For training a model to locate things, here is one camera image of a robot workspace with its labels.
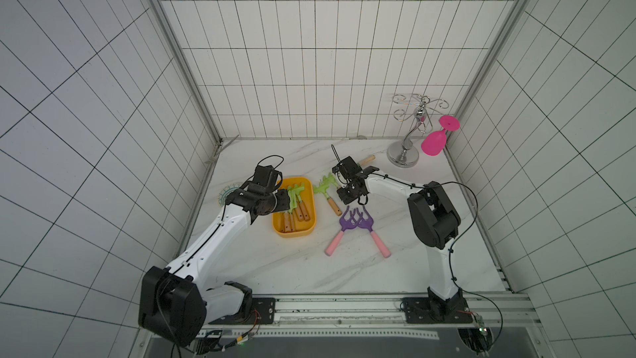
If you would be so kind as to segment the green rake wooden handle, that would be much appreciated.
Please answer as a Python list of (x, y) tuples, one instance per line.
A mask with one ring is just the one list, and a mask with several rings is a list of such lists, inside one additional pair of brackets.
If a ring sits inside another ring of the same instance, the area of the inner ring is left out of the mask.
[(291, 233), (293, 232), (293, 215), (289, 212), (283, 213), (283, 232)]

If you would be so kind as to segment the purple rake pink handle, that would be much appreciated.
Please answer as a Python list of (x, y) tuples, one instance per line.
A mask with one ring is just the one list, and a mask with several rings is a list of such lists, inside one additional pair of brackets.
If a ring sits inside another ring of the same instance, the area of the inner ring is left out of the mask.
[(391, 252), (389, 248), (385, 245), (382, 239), (374, 230), (374, 219), (369, 214), (365, 206), (356, 207), (354, 209), (355, 217), (356, 217), (356, 226), (363, 230), (367, 230), (369, 232), (371, 238), (376, 244), (379, 252), (382, 254), (384, 258), (389, 258), (391, 256)]
[(354, 207), (351, 209), (350, 207), (346, 207), (344, 214), (339, 219), (340, 231), (336, 234), (331, 243), (327, 246), (325, 250), (325, 254), (327, 256), (333, 255), (336, 251), (338, 245), (341, 243), (341, 240), (348, 230), (354, 230), (358, 227), (359, 222), (362, 218), (361, 212), (358, 207)]

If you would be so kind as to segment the green fork tool wooden handle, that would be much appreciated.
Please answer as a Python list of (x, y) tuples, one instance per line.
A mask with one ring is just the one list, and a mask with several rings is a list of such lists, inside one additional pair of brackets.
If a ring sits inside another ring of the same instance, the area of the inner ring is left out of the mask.
[(293, 184), (288, 187), (288, 195), (290, 197), (290, 211), (296, 215), (299, 221), (309, 221), (311, 217), (309, 215), (308, 208), (302, 200), (301, 194), (305, 190), (305, 185)]

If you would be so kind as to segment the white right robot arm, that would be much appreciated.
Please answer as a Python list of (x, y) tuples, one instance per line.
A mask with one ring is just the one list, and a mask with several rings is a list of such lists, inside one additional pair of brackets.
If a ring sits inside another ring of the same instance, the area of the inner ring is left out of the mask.
[(463, 290), (456, 285), (451, 271), (452, 248), (449, 243), (459, 238), (461, 219), (442, 184), (429, 182), (423, 186), (404, 182), (388, 175), (380, 175), (377, 167), (362, 168), (352, 157), (340, 160), (332, 169), (339, 179), (338, 197), (347, 205), (340, 218), (341, 230), (326, 248), (332, 255), (346, 230), (361, 228), (374, 239), (380, 253), (388, 258), (388, 247), (374, 230), (374, 219), (366, 206), (369, 197), (376, 195), (397, 202), (408, 209), (415, 236), (427, 247), (429, 285), (423, 308), (402, 302), (405, 312), (434, 323), (449, 320), (465, 308)]

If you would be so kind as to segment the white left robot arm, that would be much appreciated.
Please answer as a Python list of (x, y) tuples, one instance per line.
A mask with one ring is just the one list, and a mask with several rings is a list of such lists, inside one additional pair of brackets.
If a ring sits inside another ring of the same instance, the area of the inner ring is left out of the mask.
[(254, 174), (230, 192), (225, 204), (198, 239), (166, 267), (153, 266), (142, 278), (138, 324), (177, 346), (195, 340), (205, 324), (244, 322), (253, 316), (253, 292), (241, 283), (208, 288), (212, 267), (229, 243), (260, 216), (290, 209), (283, 174), (258, 165)]

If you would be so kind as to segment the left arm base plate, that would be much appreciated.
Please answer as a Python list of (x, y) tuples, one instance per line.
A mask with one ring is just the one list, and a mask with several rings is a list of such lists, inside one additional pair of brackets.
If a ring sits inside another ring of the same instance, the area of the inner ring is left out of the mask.
[(209, 325), (273, 324), (276, 302), (275, 298), (252, 298), (242, 304), (238, 313), (209, 322)]

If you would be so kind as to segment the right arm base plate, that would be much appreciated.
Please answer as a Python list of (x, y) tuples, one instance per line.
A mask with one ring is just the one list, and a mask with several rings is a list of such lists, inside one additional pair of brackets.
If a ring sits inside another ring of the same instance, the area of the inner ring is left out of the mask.
[(468, 325), (473, 323), (473, 317), (466, 309), (464, 298), (442, 301), (437, 297), (415, 297), (403, 298), (400, 303), (408, 324)]

